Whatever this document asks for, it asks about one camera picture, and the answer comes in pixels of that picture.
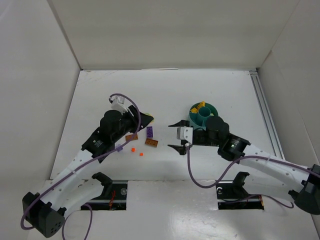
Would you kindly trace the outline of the yellow lego brick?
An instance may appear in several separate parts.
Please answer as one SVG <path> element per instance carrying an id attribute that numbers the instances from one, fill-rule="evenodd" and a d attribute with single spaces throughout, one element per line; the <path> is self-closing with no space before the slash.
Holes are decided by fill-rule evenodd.
<path id="1" fill-rule="evenodd" d="M 197 105 L 197 109 L 200 109 L 202 107 L 204 107 L 206 105 L 205 101 L 201 101 L 198 105 Z"/>
<path id="2" fill-rule="evenodd" d="M 199 108 L 198 107 L 193 107 L 191 110 L 190 110 L 191 113 L 194 113 L 194 114 L 197 114 L 199 112 Z"/>

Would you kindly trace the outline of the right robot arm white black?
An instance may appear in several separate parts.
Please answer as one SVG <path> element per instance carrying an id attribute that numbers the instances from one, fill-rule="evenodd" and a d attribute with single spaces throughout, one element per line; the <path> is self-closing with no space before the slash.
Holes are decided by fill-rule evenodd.
<path id="1" fill-rule="evenodd" d="M 292 202 L 309 214 L 319 215 L 319 165 L 300 166 L 269 155 L 248 140 L 230 133 L 229 125 L 219 116 L 210 116 L 202 130 L 191 127 L 187 120 L 175 123 L 174 127 L 177 128 L 177 138 L 181 144 L 170 147 L 181 156 L 189 158 L 192 146 L 217 147 L 218 155 L 230 162 L 228 169 L 240 164 L 281 181 L 288 189 L 281 187 L 279 198 Z"/>

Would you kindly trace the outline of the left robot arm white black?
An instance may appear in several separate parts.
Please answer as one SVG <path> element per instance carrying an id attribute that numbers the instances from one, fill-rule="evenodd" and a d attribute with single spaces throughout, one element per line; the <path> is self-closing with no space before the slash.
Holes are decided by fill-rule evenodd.
<path id="1" fill-rule="evenodd" d="M 104 113 L 99 126 L 81 146 L 70 164 L 48 185 L 22 198 L 23 215 L 20 226 L 36 229 L 45 238 L 54 236 L 71 213 L 89 200 L 108 194 L 113 181 L 98 172 L 108 155 L 116 152 L 116 142 L 126 134 L 146 128 L 153 117 L 137 111 L 134 105 Z"/>

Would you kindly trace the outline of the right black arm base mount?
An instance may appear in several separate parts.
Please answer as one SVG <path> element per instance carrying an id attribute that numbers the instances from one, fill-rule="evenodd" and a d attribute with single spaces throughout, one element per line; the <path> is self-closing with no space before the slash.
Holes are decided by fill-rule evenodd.
<path id="1" fill-rule="evenodd" d="M 220 181 L 216 186 L 217 206 L 219 210 L 264 210 L 260 195 L 250 195 L 244 189 L 245 179 L 250 174 L 239 172 L 232 181 Z"/>

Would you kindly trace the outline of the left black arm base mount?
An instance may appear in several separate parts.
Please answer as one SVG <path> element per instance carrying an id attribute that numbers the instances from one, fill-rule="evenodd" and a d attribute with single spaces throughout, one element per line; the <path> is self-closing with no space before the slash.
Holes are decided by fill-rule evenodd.
<path id="1" fill-rule="evenodd" d="M 92 178 L 103 186 L 102 192 L 87 204 L 94 211 L 125 211 L 127 209 L 127 181 L 113 181 L 105 174 L 98 172 Z"/>

